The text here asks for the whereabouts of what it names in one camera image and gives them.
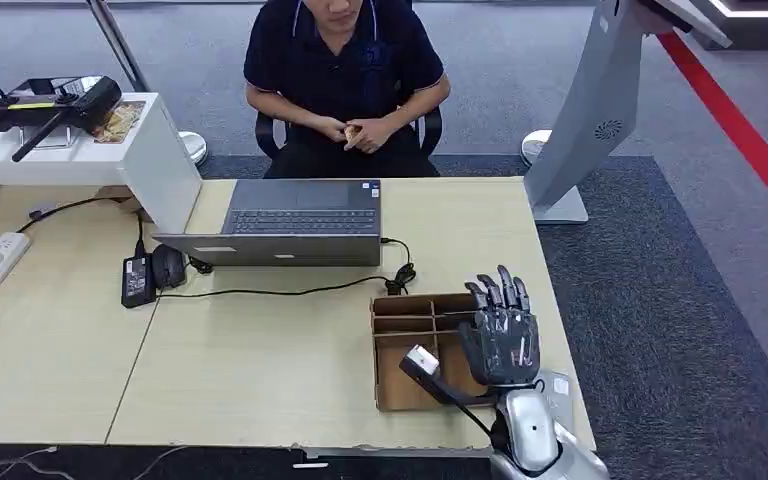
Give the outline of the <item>person's left hand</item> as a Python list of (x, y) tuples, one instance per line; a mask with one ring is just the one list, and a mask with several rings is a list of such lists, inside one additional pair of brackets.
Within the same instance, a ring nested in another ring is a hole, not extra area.
[(366, 154), (373, 154), (383, 147), (389, 138), (398, 130), (386, 118), (356, 119), (347, 124), (346, 135), (348, 141), (344, 150), (359, 150)]

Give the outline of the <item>person's right hand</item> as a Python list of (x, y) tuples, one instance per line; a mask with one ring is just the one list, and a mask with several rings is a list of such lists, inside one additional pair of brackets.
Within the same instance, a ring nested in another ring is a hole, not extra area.
[(310, 128), (324, 135), (333, 142), (347, 142), (347, 129), (350, 127), (340, 120), (332, 117), (314, 115), (310, 120)]

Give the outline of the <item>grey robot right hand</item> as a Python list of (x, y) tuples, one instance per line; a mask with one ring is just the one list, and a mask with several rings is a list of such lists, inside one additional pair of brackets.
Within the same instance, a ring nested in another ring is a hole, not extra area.
[(537, 318), (522, 279), (503, 265), (499, 279), (478, 274), (465, 287), (475, 302), (457, 331), (473, 379), (487, 387), (522, 387), (540, 370)]

